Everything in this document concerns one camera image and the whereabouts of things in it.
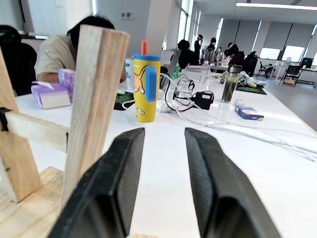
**white table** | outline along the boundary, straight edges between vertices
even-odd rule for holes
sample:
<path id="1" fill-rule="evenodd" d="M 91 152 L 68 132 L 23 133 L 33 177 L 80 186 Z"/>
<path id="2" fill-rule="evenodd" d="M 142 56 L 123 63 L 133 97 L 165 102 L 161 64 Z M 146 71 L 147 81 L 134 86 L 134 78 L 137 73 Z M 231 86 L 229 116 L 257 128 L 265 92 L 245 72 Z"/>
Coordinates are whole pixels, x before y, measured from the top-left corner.
<path id="1" fill-rule="evenodd" d="M 197 80 L 199 73 L 187 72 Z M 287 107 L 270 93 L 259 95 L 237 91 L 233 102 L 242 99 L 247 105 L 264 113 L 264 121 L 240 118 L 232 104 L 219 101 L 223 85 L 210 80 L 196 83 L 199 90 L 212 90 L 215 102 L 210 115 L 241 125 L 285 129 L 316 136 Z M 21 113 L 70 126 L 71 108 L 43 111 L 31 95 L 17 98 Z M 202 122 L 214 121 L 192 109 L 184 116 Z M 138 194 L 131 224 L 131 233 L 159 238 L 198 238 L 199 230 L 191 193 L 184 127 L 197 128 L 170 114 L 157 113 L 152 123 L 135 121 L 134 107 L 113 111 L 104 151 L 120 133 L 138 127 L 146 128 Z M 226 155 L 246 173 L 273 222 L 283 237 L 317 237 L 317 163 L 293 152 L 236 134 L 210 128 L 199 128 L 218 139 Z M 317 148 L 317 140 L 288 132 L 294 143 Z M 64 170 L 65 154 L 30 142 L 39 171 L 49 166 Z"/>
<path id="2" fill-rule="evenodd" d="M 228 65 L 211 65 L 210 69 L 227 71 L 228 67 Z"/>
<path id="3" fill-rule="evenodd" d="M 276 64 L 276 65 L 274 65 L 274 66 L 273 66 L 273 69 L 272 69 L 272 72 L 271 72 L 271 75 L 270 75 L 270 78 L 272 78 L 273 72 L 274 72 L 274 70 L 275 70 L 276 67 L 279 67 L 279 69 L 278 69 L 278 73 L 277 73 L 277 75 L 276 75 L 276 78 L 275 78 L 275 81 L 274 81 L 274 82 L 277 82 L 277 81 L 278 81 L 278 77 L 279 77 L 279 75 L 280 75 L 280 73 L 281 73 L 282 68 L 288 67 L 288 65 L 286 65 L 286 64 Z"/>

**ceiling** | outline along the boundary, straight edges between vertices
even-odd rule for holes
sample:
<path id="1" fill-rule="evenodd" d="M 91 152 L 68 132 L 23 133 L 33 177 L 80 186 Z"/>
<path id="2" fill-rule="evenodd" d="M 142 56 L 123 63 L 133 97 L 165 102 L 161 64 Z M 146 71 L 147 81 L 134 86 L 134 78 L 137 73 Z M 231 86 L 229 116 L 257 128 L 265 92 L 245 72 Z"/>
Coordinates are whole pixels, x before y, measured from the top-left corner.
<path id="1" fill-rule="evenodd" d="M 317 11 L 314 10 L 236 7 L 237 2 L 317 7 L 317 0 L 196 0 L 196 2 L 202 13 L 220 15 L 231 19 L 317 24 Z"/>

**green mat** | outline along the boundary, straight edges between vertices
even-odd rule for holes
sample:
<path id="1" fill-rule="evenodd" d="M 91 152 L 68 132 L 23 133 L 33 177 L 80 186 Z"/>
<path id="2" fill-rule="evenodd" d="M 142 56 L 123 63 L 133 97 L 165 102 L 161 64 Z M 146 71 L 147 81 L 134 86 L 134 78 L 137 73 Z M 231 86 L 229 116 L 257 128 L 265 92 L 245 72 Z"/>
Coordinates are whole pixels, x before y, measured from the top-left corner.
<path id="1" fill-rule="evenodd" d="M 266 92 L 263 90 L 263 88 L 256 87 L 256 88 L 251 88 L 251 87 L 237 87 L 237 91 L 242 91 L 242 92 L 247 92 L 247 93 L 257 93 L 257 94 L 263 94 L 267 95 Z"/>

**charger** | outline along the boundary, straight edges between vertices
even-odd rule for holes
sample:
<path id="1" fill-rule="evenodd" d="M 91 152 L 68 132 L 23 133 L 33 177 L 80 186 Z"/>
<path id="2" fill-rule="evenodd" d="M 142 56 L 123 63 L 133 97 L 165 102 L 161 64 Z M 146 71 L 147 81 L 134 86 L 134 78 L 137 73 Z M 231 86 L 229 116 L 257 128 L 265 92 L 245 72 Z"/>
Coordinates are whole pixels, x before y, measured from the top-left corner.
<path id="1" fill-rule="evenodd" d="M 194 98 L 195 104 L 204 110 L 209 110 L 213 103 L 214 94 L 210 91 L 197 92 Z"/>

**white cup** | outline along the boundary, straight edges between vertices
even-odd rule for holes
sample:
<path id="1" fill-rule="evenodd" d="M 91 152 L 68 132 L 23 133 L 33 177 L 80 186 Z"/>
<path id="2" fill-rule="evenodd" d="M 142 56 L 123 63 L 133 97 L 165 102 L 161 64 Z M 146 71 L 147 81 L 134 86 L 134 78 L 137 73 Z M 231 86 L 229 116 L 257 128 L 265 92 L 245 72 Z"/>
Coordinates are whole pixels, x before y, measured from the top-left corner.
<path id="1" fill-rule="evenodd" d="M 133 92 L 134 90 L 133 59 L 125 59 L 125 72 L 127 75 L 128 91 Z"/>

